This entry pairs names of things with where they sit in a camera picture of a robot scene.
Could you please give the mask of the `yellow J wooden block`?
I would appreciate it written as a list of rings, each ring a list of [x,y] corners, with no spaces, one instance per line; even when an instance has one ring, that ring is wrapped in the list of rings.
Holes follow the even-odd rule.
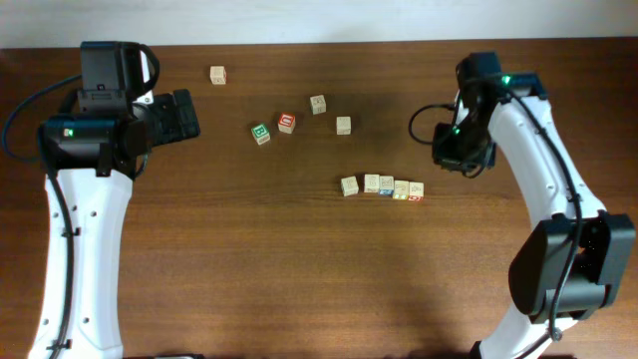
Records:
[[[393,199],[407,200],[410,194],[410,183],[407,180],[394,180]]]

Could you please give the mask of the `blue K wooden block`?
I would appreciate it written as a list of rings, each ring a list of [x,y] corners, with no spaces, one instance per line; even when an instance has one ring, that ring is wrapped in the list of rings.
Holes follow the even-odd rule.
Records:
[[[395,184],[392,176],[379,176],[379,194],[392,195],[394,193]]]

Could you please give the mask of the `red I wooden block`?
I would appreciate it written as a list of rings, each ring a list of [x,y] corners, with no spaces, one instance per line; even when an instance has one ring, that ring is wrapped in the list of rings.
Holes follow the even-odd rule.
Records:
[[[380,190],[380,176],[376,174],[364,174],[364,192],[378,193]]]

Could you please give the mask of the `ice cream wooden block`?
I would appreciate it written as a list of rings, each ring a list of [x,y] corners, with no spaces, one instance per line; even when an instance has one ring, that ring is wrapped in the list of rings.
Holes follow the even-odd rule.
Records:
[[[355,176],[341,179],[341,189],[344,196],[350,196],[359,192],[359,185]]]

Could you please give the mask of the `green N wooden block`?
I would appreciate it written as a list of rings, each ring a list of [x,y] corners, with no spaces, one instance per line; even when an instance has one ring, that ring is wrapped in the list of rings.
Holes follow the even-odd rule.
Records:
[[[339,136],[350,135],[352,131],[352,122],[350,117],[336,118],[336,133]]]

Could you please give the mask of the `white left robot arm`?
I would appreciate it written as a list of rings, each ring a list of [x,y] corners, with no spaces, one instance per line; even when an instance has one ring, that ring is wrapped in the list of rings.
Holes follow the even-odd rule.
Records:
[[[152,149],[199,136],[188,90],[154,95],[160,61],[146,45],[85,42],[82,86],[37,130],[49,246],[31,358],[121,358],[121,237]]]

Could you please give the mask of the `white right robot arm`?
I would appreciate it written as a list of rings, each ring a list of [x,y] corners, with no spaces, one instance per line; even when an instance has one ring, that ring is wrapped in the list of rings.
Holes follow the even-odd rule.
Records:
[[[531,233],[508,270],[511,304],[473,358],[537,358],[576,323],[611,306],[636,239],[579,174],[539,77],[506,73],[494,52],[456,66],[455,117],[433,138],[435,164],[475,178],[501,151],[523,195]]]

